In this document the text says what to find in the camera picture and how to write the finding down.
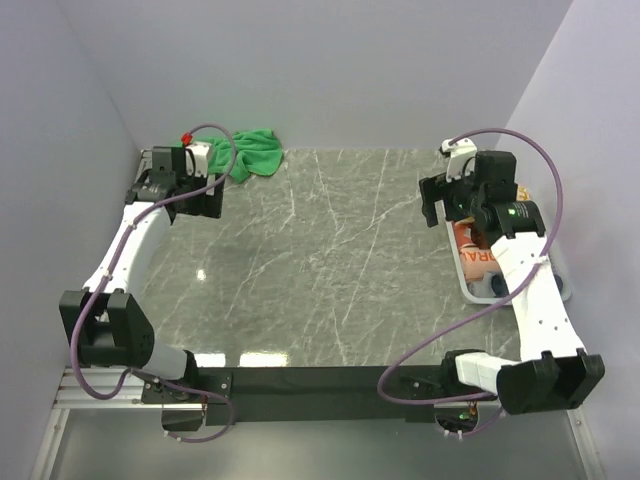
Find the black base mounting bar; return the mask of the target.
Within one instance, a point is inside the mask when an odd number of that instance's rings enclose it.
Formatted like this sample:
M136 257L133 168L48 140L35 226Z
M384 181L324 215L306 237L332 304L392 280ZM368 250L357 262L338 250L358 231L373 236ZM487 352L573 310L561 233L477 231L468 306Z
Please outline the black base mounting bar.
M492 401L477 387L455 382L439 366L401 366L377 384L382 366L209 367L182 381L143 376L141 402L162 410L171 433L237 423L403 419L431 423L447 402Z

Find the yellow white rolled towel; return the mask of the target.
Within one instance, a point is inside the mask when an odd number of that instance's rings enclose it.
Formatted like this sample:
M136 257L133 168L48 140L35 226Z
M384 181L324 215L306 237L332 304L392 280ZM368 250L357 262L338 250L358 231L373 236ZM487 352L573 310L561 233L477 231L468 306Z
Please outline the yellow white rolled towel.
M529 201L531 199L529 190L524 186L518 186L516 200Z

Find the orange white rolled towel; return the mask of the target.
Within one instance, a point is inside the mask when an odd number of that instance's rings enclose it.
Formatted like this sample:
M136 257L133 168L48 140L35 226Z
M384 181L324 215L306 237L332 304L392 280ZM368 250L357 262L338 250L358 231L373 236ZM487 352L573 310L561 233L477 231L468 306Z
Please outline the orange white rolled towel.
M474 223L456 222L453 232L466 283L480 281L487 273L501 272L485 235Z

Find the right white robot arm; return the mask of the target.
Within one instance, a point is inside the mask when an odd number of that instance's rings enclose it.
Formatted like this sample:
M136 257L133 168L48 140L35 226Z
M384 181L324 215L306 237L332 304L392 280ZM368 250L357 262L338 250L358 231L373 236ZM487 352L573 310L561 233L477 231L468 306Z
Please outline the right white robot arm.
M520 337L517 362L483 352L456 354L455 365L440 374L441 390L461 399L477 387L511 415L579 407L604 377L604 361L586 351L569 320L539 208L517 197L515 156L461 144L441 151L446 171L419 182L422 213L428 226L437 225L441 202L446 220L473 219L501 270Z

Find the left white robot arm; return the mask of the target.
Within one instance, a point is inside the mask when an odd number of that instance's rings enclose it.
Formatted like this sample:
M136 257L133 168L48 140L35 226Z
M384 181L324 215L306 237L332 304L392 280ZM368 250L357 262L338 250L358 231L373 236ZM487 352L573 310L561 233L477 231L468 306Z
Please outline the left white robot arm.
M166 379L167 392L180 402L199 394L192 354L157 339L136 297L177 215L220 217L224 181L208 172L213 156L213 145L204 141L142 153L107 253L83 287L64 292L59 302L75 368L139 370Z

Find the green towel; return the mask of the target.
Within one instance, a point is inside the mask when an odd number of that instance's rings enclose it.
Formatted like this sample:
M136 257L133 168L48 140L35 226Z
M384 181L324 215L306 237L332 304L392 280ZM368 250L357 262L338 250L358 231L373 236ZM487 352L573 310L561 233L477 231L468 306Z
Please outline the green towel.
M280 167L283 148L279 138L271 129L239 131L233 134L236 147L236 161L229 176L242 183L251 175L272 176ZM232 160L232 147L227 138L211 137L205 142L213 146L209 161L210 174L223 174Z

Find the dark blue rolled towel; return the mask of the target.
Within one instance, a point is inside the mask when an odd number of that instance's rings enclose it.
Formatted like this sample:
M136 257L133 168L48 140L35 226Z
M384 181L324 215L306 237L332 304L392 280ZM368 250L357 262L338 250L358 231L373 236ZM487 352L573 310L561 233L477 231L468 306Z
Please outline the dark blue rolled towel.
M565 284L562 277L557 273L554 273L553 276L562 299L567 300L570 294L565 292ZM508 288L501 273L491 272L488 274L487 279L489 290L496 298L502 298L508 294Z

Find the white plastic basket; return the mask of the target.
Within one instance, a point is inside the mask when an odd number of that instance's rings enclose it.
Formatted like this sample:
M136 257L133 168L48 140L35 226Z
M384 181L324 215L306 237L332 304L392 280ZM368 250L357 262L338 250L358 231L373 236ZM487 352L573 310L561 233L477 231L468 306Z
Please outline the white plastic basket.
M496 298L488 286L488 274L480 281L466 283L464 280L459 254L453 232L453 224L447 224L447 233L454 253L454 262L462 293L468 302L478 305L493 305L506 298L513 290L520 288L521 292L508 303L516 308L546 307L567 301L571 294L571 287L565 279L564 271L560 265L556 265L553 255L542 255L541 251L547 238L540 237L534 232L518 233L515 238L506 237L498 240L490 248L498 262L501 274L504 276L508 294L502 298ZM563 300L553 274L559 274L565 284L565 292L570 296Z

